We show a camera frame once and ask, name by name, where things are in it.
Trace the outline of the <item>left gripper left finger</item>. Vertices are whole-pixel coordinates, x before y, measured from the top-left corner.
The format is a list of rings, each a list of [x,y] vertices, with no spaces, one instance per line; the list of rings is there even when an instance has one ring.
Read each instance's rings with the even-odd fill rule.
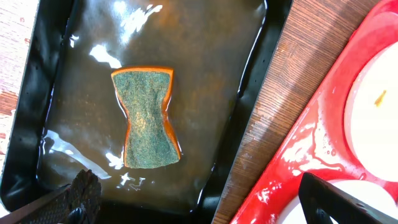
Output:
[[[91,170],[81,170],[61,187],[1,218],[1,223],[92,224],[101,205],[101,184]]]

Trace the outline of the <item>light blue plate bottom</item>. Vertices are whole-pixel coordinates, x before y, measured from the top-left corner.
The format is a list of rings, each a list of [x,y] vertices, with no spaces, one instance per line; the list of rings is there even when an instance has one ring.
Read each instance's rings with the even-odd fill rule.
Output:
[[[396,202],[381,186],[365,180],[332,180],[330,183],[376,210],[397,219]],[[285,207],[277,223],[307,223],[298,196]]]

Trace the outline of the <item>orange green sponge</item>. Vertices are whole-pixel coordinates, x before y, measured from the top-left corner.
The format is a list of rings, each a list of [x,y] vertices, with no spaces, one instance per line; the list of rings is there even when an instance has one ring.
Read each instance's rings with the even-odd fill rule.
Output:
[[[111,78],[127,118],[124,165],[131,169],[155,169],[177,163],[181,150],[168,114],[174,70],[121,68]]]

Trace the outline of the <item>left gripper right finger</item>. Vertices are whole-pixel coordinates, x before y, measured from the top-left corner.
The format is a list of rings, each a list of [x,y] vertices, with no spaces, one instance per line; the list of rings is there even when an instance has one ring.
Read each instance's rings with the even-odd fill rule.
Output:
[[[298,197],[307,223],[397,223],[395,218],[309,172],[302,176]]]

